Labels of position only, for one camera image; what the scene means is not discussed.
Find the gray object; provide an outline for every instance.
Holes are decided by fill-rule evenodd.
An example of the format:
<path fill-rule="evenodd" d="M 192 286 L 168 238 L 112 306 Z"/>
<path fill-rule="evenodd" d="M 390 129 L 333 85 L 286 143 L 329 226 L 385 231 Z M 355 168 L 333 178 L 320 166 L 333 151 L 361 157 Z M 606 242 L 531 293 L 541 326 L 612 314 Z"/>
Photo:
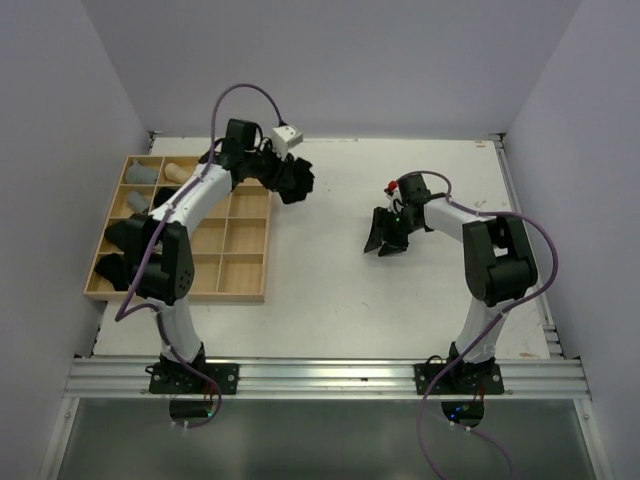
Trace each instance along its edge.
<path fill-rule="evenodd" d="M 158 171 L 134 160 L 124 174 L 124 181 L 133 185 L 155 185 L 158 181 Z"/>
<path fill-rule="evenodd" d="M 136 213 L 147 213 L 149 211 L 149 207 L 151 207 L 151 203 L 149 200 L 144 198 L 140 192 L 129 192 L 127 194 L 127 205 L 131 207 Z"/>

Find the black mounting plate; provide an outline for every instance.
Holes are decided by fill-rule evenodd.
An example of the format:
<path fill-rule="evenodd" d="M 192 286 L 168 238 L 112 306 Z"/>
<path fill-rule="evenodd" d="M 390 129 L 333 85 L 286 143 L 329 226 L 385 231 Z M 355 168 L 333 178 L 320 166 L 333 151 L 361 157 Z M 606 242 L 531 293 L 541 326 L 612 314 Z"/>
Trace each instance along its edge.
<path fill-rule="evenodd" d="M 415 375 L 416 393 L 418 395 L 424 395 L 431 380 L 446 366 L 446 363 L 415 364 L 413 366 L 413 372 Z M 477 393 L 480 386 L 484 386 L 484 395 L 502 395 L 504 393 L 502 373 L 500 366 L 496 363 L 493 364 L 490 375 L 477 375 L 476 378 L 468 376 L 465 378 L 465 383 L 473 384 L 475 387 L 472 389 L 460 388 L 453 384 L 452 378 L 449 375 L 445 375 L 436 383 L 431 393 L 433 395 L 473 395 Z"/>
<path fill-rule="evenodd" d="M 147 367 L 147 372 L 151 374 L 149 383 L 149 393 L 166 395 L 189 395 L 204 392 L 203 381 L 184 370 L 182 365 L 176 363 L 178 372 L 172 372 L 167 378 L 166 370 L 162 369 L 160 363 Z M 220 386 L 223 395 L 235 395 L 238 390 L 238 379 L 240 377 L 240 366 L 237 363 L 205 363 L 204 367 L 198 369 L 205 375 L 211 377 Z"/>

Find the white table surface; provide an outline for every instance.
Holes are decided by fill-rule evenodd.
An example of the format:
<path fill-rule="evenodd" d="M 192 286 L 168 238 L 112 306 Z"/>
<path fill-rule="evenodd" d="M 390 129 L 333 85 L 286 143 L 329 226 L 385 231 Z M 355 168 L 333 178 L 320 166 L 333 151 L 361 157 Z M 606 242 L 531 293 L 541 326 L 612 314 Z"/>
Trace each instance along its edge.
<path fill-rule="evenodd" d="M 154 155 L 201 155 L 206 138 L 159 138 Z M 462 245 L 416 232 L 408 252 L 364 255 L 382 189 L 418 169 L 450 177 L 454 197 L 484 210 L 508 209 L 506 187 L 490 142 L 311 139 L 295 153 L 314 164 L 313 194 L 296 205 L 274 198 L 266 301 L 194 304 L 196 330 L 209 356 L 292 358 L 426 358 L 446 355 L 464 323 L 470 294 Z M 443 190 L 427 178 L 433 192 Z M 149 312 L 113 320 L 104 312 L 99 355 L 158 355 Z M 543 315 L 534 302 L 515 309 L 497 358 L 549 358 Z"/>

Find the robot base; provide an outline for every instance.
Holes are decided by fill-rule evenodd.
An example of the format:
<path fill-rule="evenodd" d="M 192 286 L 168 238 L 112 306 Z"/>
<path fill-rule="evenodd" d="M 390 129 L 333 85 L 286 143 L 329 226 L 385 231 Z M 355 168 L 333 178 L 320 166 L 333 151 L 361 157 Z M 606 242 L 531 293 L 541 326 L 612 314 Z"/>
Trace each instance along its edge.
<path fill-rule="evenodd" d="M 204 347 L 191 362 L 197 371 L 215 380 L 222 395 L 235 395 L 238 388 L 240 366 L 237 363 L 207 362 Z M 149 393 L 158 395 L 190 395 L 201 394 L 206 389 L 205 381 L 184 369 L 177 362 L 164 357 L 148 366 L 145 371 L 151 375 Z"/>
<path fill-rule="evenodd" d="M 446 367 L 446 363 L 417 363 L 413 366 L 416 382 L 416 393 L 418 395 L 424 395 L 427 391 L 427 386 L 431 383 L 431 380 L 440 373 Z M 444 376 L 434 386 L 431 391 L 432 395 L 474 395 L 477 390 L 484 386 L 485 395 L 502 395 L 504 393 L 504 384 L 502 383 L 502 374 L 500 372 L 500 366 L 494 364 L 491 368 L 491 373 L 478 374 L 475 378 L 468 378 L 474 382 L 473 388 L 461 387 L 456 384 L 450 376 Z"/>
<path fill-rule="evenodd" d="M 413 371 L 418 395 L 424 395 L 431 380 L 457 357 L 458 350 L 455 343 L 452 343 L 446 362 L 433 363 L 427 360 L 425 363 L 415 364 Z M 436 383 L 431 393 L 433 395 L 476 395 L 478 393 L 502 395 L 504 384 L 500 366 L 495 363 L 493 357 L 478 364 L 462 361 Z"/>

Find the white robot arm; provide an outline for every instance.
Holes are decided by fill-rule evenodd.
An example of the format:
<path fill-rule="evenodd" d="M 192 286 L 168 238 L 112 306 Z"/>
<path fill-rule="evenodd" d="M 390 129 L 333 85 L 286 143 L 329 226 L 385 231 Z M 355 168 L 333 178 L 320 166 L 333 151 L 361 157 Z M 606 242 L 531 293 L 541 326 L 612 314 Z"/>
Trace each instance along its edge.
<path fill-rule="evenodd" d="M 156 312 L 162 341 L 160 362 L 147 369 L 152 374 L 151 393 L 202 392 L 203 375 L 210 376 L 186 297 L 195 276 L 190 237 L 198 224 L 246 178 L 257 178 L 285 204 L 304 200 L 313 189 L 311 164 L 289 153 L 302 142 L 302 133 L 280 125 L 255 146 L 258 131 L 262 130 L 255 123 L 230 120 L 225 137 L 216 142 L 221 148 L 213 154 L 215 161 L 205 153 L 169 200 L 149 215 L 134 214 L 126 220 L 128 295 L 135 292 Z"/>
<path fill-rule="evenodd" d="M 451 344 L 449 362 L 465 351 L 496 318 L 498 312 L 522 298 L 538 272 L 522 220 L 515 217 L 477 216 L 464 211 L 446 194 L 432 194 L 421 174 L 409 174 L 385 189 L 389 206 L 374 210 L 365 253 L 381 257 L 401 253 L 409 234 L 440 231 L 461 242 L 465 278 L 472 298 L 467 319 Z M 495 347 L 507 313 L 482 341 L 456 365 L 449 378 L 455 393 L 477 391 L 478 384 L 495 374 Z"/>

